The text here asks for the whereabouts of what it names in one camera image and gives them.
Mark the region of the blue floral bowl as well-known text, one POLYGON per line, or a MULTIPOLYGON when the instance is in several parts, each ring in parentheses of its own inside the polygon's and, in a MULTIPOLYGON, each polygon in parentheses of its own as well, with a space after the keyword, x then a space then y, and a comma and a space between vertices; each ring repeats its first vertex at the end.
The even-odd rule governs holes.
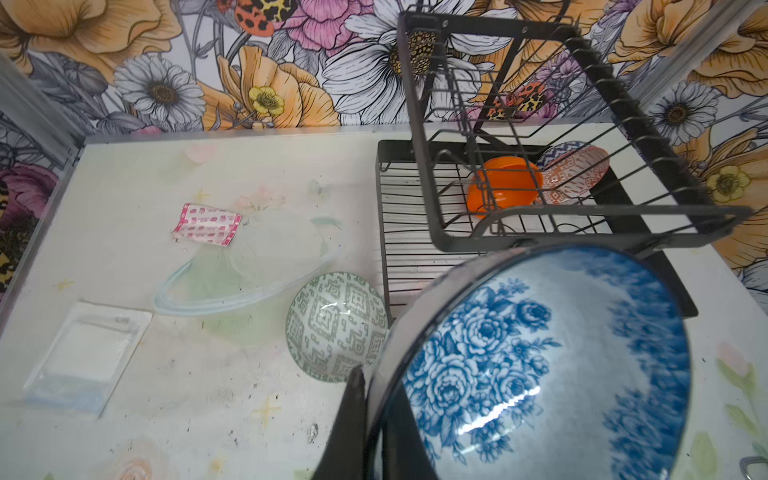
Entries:
POLYGON ((440 479, 667 479, 690 388, 683 314, 653 269, 597 245, 510 249, 400 312, 367 435, 403 394, 440 479))

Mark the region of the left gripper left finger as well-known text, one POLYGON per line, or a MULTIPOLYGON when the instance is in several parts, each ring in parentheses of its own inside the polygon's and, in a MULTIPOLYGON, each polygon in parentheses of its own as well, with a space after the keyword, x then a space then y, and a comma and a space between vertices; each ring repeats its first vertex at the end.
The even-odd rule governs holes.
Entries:
POLYGON ((363 479, 365 433, 365 378, 362 367, 356 366, 347 379, 326 448, 312 479, 363 479))

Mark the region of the black wire dish rack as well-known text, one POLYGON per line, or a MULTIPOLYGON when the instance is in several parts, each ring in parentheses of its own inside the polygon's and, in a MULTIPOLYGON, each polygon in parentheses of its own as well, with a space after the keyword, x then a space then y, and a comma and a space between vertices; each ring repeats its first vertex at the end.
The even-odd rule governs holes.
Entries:
POLYGON ((709 196, 566 8, 533 21, 418 3, 395 32, 411 138, 381 141, 376 172, 392 315, 467 260, 564 243, 642 259, 696 314, 665 251, 751 211, 709 196))

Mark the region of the red patterned bowl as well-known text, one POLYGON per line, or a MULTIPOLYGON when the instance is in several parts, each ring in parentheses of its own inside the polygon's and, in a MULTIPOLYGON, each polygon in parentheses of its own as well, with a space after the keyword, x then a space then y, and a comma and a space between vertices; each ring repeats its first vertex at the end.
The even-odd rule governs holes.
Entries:
POLYGON ((581 141, 566 141, 548 148, 537 161, 543 179, 543 202, 575 203, 590 193, 609 166, 607 151, 581 141))

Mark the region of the green patterned bowl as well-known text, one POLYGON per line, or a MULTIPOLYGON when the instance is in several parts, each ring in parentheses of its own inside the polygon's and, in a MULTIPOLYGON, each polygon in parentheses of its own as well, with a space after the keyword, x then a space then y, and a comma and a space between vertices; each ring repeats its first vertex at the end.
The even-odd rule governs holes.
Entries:
POLYGON ((344 382, 357 366, 372 366, 385 343, 389 317, 381 295, 363 277, 330 272, 305 284, 286 320, 286 341, 310 377, 344 382))

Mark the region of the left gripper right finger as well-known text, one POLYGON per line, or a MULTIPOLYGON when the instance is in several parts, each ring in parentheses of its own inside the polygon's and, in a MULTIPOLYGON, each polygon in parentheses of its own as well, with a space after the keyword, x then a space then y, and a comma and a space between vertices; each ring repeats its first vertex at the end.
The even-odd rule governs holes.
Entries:
POLYGON ((427 480, 435 471, 407 398, 395 398, 383 423, 383 479, 427 480))

